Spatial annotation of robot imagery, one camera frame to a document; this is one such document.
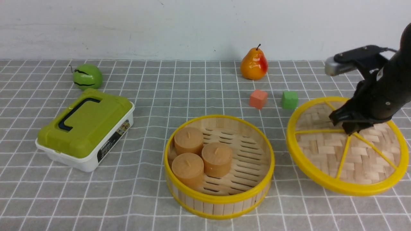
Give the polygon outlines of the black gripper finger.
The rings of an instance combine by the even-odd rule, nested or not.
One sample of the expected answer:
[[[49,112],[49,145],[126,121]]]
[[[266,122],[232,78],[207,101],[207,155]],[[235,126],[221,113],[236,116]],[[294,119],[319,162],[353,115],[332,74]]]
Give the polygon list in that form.
[[[374,119],[354,108],[338,108],[329,114],[329,118],[334,126],[341,125],[347,135],[352,135],[374,126]]]

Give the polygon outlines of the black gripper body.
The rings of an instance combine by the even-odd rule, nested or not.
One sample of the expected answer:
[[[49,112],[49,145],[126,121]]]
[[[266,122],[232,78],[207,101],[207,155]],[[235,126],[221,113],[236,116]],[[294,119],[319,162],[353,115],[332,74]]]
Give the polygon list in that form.
[[[342,121],[383,122],[410,102],[410,69],[374,72],[340,109]]]

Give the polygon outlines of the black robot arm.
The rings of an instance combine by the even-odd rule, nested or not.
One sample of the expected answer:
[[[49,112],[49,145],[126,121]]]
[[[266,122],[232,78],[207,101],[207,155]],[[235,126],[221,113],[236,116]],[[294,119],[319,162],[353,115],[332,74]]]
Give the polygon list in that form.
[[[346,134],[385,123],[411,99],[411,26],[402,32],[399,50],[392,58],[382,55],[390,48],[367,45],[335,54],[326,59],[325,73],[337,76],[358,70],[358,82],[352,98],[329,115],[334,126]]]

